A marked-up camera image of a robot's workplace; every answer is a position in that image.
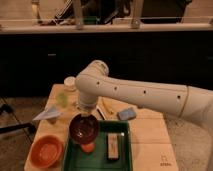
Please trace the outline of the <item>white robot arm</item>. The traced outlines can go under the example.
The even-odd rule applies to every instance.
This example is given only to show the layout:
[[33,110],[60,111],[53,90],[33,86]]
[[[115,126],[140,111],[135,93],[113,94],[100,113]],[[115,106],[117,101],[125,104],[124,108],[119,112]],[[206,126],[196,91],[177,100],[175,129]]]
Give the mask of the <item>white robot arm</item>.
[[101,60],[92,61],[75,79],[78,105],[93,110],[99,97],[107,97],[181,117],[211,135],[211,153],[206,171],[213,171],[213,90],[187,85],[141,82],[108,76],[109,68]]

